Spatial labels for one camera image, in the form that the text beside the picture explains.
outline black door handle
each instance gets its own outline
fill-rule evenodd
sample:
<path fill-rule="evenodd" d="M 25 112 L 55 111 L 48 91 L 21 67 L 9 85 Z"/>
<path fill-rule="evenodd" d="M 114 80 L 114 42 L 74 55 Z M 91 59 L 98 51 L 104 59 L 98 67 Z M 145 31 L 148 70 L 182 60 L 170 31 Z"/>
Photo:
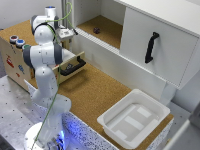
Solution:
<path fill-rule="evenodd" d="M 154 45 L 154 40 L 157 39 L 160 35 L 156 32 L 153 32 L 153 36 L 151 37 L 150 41 L 149 41 L 149 45 L 147 48 L 147 53 L 145 56 L 145 63 L 148 64 L 150 61 L 153 60 L 153 57 L 151 57 L 151 53 L 153 50 L 153 45 Z"/>
<path fill-rule="evenodd" d="M 77 61 L 79 62 L 79 64 L 74 66 L 73 68 L 66 69 L 66 70 L 60 69 L 60 74 L 63 76 L 68 76 L 72 74 L 73 72 L 75 72 L 76 70 L 78 70 L 79 68 L 85 66 L 86 64 L 86 62 L 83 59 L 81 59 L 80 56 L 77 57 Z"/>

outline black drawer handle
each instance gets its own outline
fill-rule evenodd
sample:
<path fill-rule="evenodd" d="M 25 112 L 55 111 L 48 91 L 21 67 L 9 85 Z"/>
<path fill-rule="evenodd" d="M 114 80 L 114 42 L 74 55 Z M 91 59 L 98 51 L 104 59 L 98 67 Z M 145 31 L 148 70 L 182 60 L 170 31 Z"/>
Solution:
<path fill-rule="evenodd" d="M 153 60 L 153 57 L 151 57 L 151 53 L 153 50 L 153 45 L 154 45 L 154 40 L 157 39 L 160 35 L 156 32 L 153 32 L 153 36 L 151 37 L 150 41 L 149 41 L 149 45 L 147 48 L 147 53 L 145 56 L 145 63 L 148 64 L 149 62 L 151 62 Z"/>
<path fill-rule="evenodd" d="M 75 72 L 76 70 L 78 70 L 79 68 L 85 66 L 86 64 L 86 62 L 83 59 L 81 59 L 80 56 L 77 57 L 77 61 L 79 62 L 79 64 L 74 66 L 73 68 L 66 69 L 66 70 L 60 69 L 60 74 L 63 76 L 68 76 L 72 74 L 73 72 Z"/>

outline empty plastic tub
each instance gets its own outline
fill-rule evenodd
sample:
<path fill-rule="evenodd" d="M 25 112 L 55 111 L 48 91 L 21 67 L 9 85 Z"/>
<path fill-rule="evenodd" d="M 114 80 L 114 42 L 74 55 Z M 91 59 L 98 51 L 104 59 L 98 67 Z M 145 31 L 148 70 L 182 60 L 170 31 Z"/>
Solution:
<path fill-rule="evenodd" d="M 135 149 L 169 113 L 169 108 L 135 89 L 97 120 L 122 147 Z"/>

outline brown countertop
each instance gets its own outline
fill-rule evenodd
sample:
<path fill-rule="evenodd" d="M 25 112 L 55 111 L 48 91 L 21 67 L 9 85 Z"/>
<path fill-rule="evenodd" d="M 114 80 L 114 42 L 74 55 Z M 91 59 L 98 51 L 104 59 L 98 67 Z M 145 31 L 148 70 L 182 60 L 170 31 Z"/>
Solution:
<path fill-rule="evenodd" d="M 18 35 L 26 41 L 26 44 L 36 45 L 31 33 L 30 21 L 22 22 L 0 32 L 0 37 L 8 42 L 11 35 Z M 36 87 L 35 79 L 32 79 L 30 83 Z M 83 71 L 63 82 L 58 93 L 71 99 L 71 112 L 121 150 L 123 148 L 105 134 L 102 126 L 97 123 L 97 118 L 130 91 L 128 87 L 87 64 Z M 172 119 L 173 115 L 168 115 L 137 150 L 146 149 Z"/>

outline cork surface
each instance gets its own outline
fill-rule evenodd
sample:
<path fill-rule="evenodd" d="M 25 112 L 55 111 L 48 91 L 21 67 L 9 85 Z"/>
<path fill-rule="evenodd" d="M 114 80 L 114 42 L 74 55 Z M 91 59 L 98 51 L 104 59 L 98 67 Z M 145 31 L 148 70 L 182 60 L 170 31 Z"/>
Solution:
<path fill-rule="evenodd" d="M 12 35 L 17 35 L 19 39 L 25 40 L 26 44 L 37 45 L 31 32 L 30 20 L 0 31 L 0 37 L 9 43 Z"/>
<path fill-rule="evenodd" d="M 37 87 L 34 79 L 29 82 Z M 86 64 L 84 70 L 63 82 L 58 90 L 59 94 L 71 99 L 72 108 L 70 111 L 72 113 L 120 150 L 124 148 L 105 134 L 102 126 L 97 122 L 97 118 L 129 92 L 131 89 L 90 64 Z M 168 115 L 136 150 L 146 149 L 172 119 L 173 116 Z"/>
<path fill-rule="evenodd" d="M 98 16 L 77 26 L 85 32 L 101 39 L 102 41 L 120 49 L 123 26 L 115 23 L 103 16 Z M 99 34 L 95 34 L 93 29 L 100 29 Z"/>

